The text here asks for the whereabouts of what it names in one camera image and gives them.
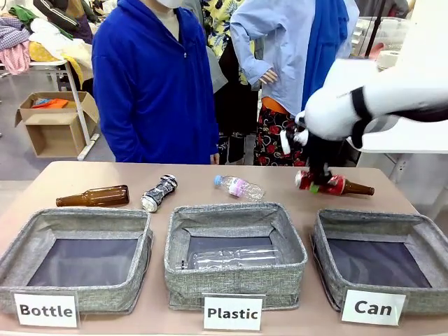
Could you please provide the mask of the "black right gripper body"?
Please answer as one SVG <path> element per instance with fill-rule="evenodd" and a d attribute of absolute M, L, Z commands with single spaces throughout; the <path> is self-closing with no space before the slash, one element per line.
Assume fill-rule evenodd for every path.
<path fill-rule="evenodd" d="M 330 176 L 330 165 L 336 161 L 342 148 L 342 141 L 322 139 L 310 133 L 305 146 L 308 155 L 309 170 L 317 176 Z"/>

